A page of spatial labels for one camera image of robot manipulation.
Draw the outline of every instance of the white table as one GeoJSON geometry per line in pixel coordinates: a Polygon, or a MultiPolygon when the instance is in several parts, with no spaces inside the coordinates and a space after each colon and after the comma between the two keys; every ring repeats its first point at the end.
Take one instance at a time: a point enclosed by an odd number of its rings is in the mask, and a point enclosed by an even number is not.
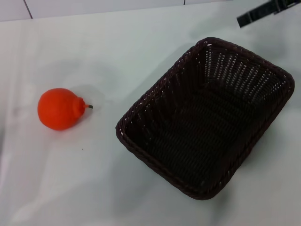
{"type": "Polygon", "coordinates": [[[1,226],[301,225],[301,6],[240,29],[263,0],[0,23],[1,226]],[[295,92],[213,199],[191,199],[117,140],[128,108],[198,40],[219,37],[286,69],[295,92]],[[48,89],[95,109],[55,132],[48,89]]]}

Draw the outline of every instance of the basket rim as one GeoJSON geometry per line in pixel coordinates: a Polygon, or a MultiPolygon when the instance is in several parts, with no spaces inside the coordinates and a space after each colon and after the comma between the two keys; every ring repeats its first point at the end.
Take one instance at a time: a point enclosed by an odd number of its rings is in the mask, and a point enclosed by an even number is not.
{"type": "Polygon", "coordinates": [[[199,41],[195,46],[187,50],[179,58],[179,60],[177,60],[176,63],[129,108],[129,110],[123,115],[123,117],[117,123],[116,135],[120,140],[120,142],[125,147],[129,147],[131,149],[131,150],[128,149],[130,152],[134,153],[140,160],[146,163],[150,168],[152,168],[154,171],[159,173],[159,175],[161,175],[163,178],[165,178],[167,181],[169,181],[173,186],[177,187],[183,193],[195,199],[209,199],[214,197],[231,179],[231,177],[234,175],[237,168],[242,163],[242,161],[240,160],[243,158],[243,154],[244,153],[247,153],[246,155],[249,154],[249,152],[251,151],[252,147],[256,144],[258,139],[262,136],[265,130],[270,126],[270,124],[274,121],[276,116],[280,113],[280,111],[282,110],[282,108],[284,107],[288,99],[293,94],[293,91],[294,91],[294,79],[287,71],[283,70],[282,68],[272,64],[271,62],[263,59],[262,57],[256,55],[255,53],[241,46],[238,46],[236,44],[218,38],[208,37],[199,41]],[[190,186],[187,183],[185,183],[179,177],[175,176],[167,167],[164,166],[164,164],[162,164],[160,161],[158,161],[153,156],[148,154],[145,150],[143,150],[138,145],[136,145],[135,142],[133,142],[127,136],[125,127],[132,120],[132,118],[143,107],[145,107],[145,105],[151,99],[157,96],[157,94],[161,91],[161,89],[164,88],[166,83],[174,75],[176,75],[179,72],[179,70],[195,56],[195,54],[200,52],[207,45],[212,45],[212,44],[237,52],[241,56],[245,56],[248,60],[252,60],[257,64],[265,65],[265,67],[268,70],[271,70],[277,76],[279,76],[279,74],[283,75],[289,81],[287,86],[290,86],[291,89],[287,93],[282,95],[282,99],[277,102],[276,107],[272,111],[270,111],[269,115],[262,116],[264,119],[264,123],[260,127],[256,126],[256,124],[258,124],[259,119],[254,120],[254,123],[252,123],[252,125],[247,131],[247,134],[249,135],[249,139],[243,140],[246,143],[242,144],[241,142],[242,139],[238,139],[239,142],[235,143],[234,146],[231,148],[231,149],[235,148],[236,150],[243,150],[243,153],[239,153],[239,154],[236,153],[235,156],[232,156],[233,164],[226,171],[230,173],[223,174],[223,177],[221,178],[221,180],[223,180],[223,183],[221,184],[220,180],[218,180],[215,183],[212,183],[213,186],[206,188],[205,192],[201,192],[200,190],[194,188],[193,186],[190,186]]]}

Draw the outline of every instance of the black object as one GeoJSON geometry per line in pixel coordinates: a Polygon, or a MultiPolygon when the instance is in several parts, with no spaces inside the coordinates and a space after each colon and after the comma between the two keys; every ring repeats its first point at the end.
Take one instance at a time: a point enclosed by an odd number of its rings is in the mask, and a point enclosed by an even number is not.
{"type": "Polygon", "coordinates": [[[280,13],[301,3],[301,0],[271,0],[237,18],[240,27],[244,27],[272,13],[280,13]]]}
{"type": "Polygon", "coordinates": [[[293,90],[294,80],[283,69],[240,46],[206,38],[134,103],[116,135],[183,193],[210,199],[230,181],[293,90]]]}

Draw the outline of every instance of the wicker basket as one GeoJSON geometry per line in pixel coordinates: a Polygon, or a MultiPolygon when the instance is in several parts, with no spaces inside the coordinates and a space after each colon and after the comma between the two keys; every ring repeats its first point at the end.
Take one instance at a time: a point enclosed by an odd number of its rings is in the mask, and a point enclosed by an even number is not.
{"type": "Polygon", "coordinates": [[[189,49],[120,119],[120,142],[186,195],[229,182],[294,90],[289,73],[217,38],[189,49]]]}

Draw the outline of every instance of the fake fruit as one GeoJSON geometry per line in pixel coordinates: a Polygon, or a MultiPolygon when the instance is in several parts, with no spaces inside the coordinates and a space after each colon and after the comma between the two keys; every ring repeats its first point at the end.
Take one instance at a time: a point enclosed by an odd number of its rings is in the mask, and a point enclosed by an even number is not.
{"type": "Polygon", "coordinates": [[[38,115],[45,126],[64,130],[74,126],[88,107],[93,108],[70,90],[56,88],[48,90],[41,96],[38,115]]]}

